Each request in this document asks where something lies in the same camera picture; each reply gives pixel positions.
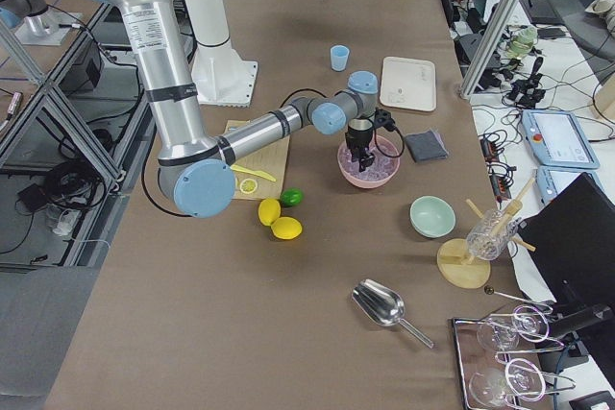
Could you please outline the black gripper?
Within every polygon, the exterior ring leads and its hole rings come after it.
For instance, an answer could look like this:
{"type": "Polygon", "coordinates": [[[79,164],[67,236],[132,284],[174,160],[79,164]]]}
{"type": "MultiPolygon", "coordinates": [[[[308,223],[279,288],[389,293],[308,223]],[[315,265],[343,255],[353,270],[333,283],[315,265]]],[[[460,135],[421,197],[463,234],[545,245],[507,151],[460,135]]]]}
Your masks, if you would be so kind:
{"type": "Polygon", "coordinates": [[[373,138],[373,124],[370,119],[352,119],[345,133],[346,145],[351,152],[351,171],[362,172],[370,167],[375,155],[367,151],[373,138]]]}

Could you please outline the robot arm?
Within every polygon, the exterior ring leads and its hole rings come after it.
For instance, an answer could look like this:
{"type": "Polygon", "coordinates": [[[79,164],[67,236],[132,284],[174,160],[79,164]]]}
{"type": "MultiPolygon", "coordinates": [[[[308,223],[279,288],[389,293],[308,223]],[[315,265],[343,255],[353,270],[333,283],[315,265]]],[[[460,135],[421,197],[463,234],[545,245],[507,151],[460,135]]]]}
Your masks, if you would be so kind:
{"type": "Polygon", "coordinates": [[[60,28],[46,0],[1,0],[1,19],[11,29],[25,24],[38,37],[50,36],[60,28]]]}
{"type": "Polygon", "coordinates": [[[220,213],[235,192],[234,163],[313,126],[345,131],[361,166],[378,103],[377,77],[351,74],[332,97],[300,97],[225,134],[207,134],[201,106],[249,103],[257,65],[232,47],[223,0],[98,0],[118,8],[160,135],[158,184],[186,215],[220,213]]]}

